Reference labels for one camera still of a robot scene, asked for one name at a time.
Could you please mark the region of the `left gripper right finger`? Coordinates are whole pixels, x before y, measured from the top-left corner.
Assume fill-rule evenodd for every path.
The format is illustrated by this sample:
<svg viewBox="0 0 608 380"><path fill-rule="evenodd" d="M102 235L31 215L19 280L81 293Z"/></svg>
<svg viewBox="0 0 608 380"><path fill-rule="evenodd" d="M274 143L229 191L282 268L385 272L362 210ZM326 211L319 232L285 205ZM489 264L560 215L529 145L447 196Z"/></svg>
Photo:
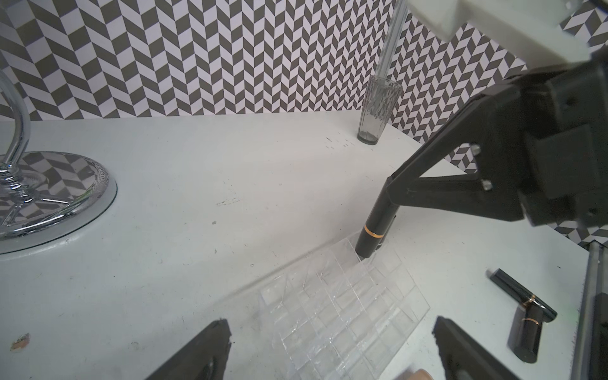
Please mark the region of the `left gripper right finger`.
<svg viewBox="0 0 608 380"><path fill-rule="evenodd" d="M518 379L451 319L438 316L433 336L446 379Z"/></svg>

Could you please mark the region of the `clear acrylic lipstick organizer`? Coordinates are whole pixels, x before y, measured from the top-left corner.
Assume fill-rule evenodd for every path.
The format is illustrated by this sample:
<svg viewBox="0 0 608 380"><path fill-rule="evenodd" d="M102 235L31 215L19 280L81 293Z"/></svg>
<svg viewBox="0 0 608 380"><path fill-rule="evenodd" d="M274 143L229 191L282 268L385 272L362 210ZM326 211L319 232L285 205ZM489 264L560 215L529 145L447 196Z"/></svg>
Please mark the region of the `clear acrylic lipstick organizer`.
<svg viewBox="0 0 608 380"><path fill-rule="evenodd" d="M429 305L394 250L367 259L357 235L287 267L253 293L230 379L377 379Z"/></svg>

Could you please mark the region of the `black lipstick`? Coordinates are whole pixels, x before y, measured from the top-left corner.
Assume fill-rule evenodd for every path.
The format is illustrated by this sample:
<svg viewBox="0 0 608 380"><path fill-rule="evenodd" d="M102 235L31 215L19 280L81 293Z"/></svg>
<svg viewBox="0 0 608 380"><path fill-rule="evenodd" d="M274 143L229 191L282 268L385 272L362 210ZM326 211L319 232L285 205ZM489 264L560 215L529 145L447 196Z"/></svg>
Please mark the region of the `black lipstick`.
<svg viewBox="0 0 608 380"><path fill-rule="evenodd" d="M540 307L544 313L545 321L551 322L557 318L558 313L554 308L550 307L545 301L540 299L536 294L524 287L502 269L497 269L495 272L492 272L489 279L521 305L525 307L528 307L529 305Z"/></svg>
<svg viewBox="0 0 608 380"><path fill-rule="evenodd" d="M362 260L370 258L383 243L383 239L386 237L400 208L388 196L387 188L392 182L392 177L386 179L356 242L355 250Z"/></svg>
<svg viewBox="0 0 608 380"><path fill-rule="evenodd" d="M538 361L543 319L543 308L535 304L519 306L515 312L508 346L524 363L535 364Z"/></svg>

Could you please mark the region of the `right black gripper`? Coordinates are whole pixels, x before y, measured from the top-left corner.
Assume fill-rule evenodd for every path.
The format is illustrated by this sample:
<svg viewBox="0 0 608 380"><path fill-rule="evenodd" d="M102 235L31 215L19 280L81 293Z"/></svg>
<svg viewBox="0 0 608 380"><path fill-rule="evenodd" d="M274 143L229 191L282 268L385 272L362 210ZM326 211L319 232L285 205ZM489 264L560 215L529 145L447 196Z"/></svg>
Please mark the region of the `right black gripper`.
<svg viewBox="0 0 608 380"><path fill-rule="evenodd" d="M477 175L422 177L464 143L478 148ZM391 175L387 194L399 206L535 226L606 224L606 49L474 96Z"/></svg>

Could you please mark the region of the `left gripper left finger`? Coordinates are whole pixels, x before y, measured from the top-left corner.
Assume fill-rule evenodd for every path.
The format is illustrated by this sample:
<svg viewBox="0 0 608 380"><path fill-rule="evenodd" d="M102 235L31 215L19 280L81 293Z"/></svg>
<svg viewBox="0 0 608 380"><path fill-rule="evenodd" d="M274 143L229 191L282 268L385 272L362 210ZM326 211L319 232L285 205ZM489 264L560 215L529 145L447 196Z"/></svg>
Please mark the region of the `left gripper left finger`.
<svg viewBox="0 0 608 380"><path fill-rule="evenodd" d="M217 379L224 377L231 350L228 320L210 323L147 379Z"/></svg>

